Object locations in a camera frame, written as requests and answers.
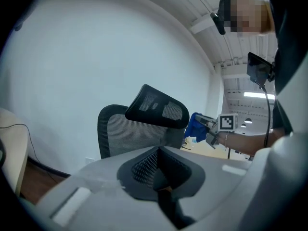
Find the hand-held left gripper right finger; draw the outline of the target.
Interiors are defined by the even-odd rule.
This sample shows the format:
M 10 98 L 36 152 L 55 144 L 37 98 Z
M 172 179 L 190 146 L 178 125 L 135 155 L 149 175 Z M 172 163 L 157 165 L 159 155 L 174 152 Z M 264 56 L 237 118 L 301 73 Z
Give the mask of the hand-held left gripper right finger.
M 248 162 L 159 148 L 158 166 L 172 191 L 157 194 L 158 222 L 241 222 L 249 201 Z

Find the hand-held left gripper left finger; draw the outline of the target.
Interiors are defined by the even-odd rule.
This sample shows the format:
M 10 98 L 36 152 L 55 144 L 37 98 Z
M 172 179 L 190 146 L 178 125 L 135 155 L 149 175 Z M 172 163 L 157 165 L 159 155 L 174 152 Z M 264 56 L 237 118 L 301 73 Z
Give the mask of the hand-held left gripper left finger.
M 88 164 L 44 195 L 37 211 L 64 231 L 172 231 L 158 203 L 132 198 L 117 179 L 123 163 L 149 150 Z

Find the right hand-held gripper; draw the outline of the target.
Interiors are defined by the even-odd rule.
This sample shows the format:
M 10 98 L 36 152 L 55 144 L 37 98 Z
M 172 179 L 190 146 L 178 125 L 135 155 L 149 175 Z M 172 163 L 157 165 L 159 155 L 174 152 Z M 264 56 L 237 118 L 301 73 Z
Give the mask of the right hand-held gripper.
M 211 129 L 211 133 L 206 134 L 206 142 L 215 149 L 218 145 L 218 135 L 220 132 L 235 132 L 238 128 L 238 114 L 220 114 L 217 119 L 204 116 L 195 115 L 195 120 Z

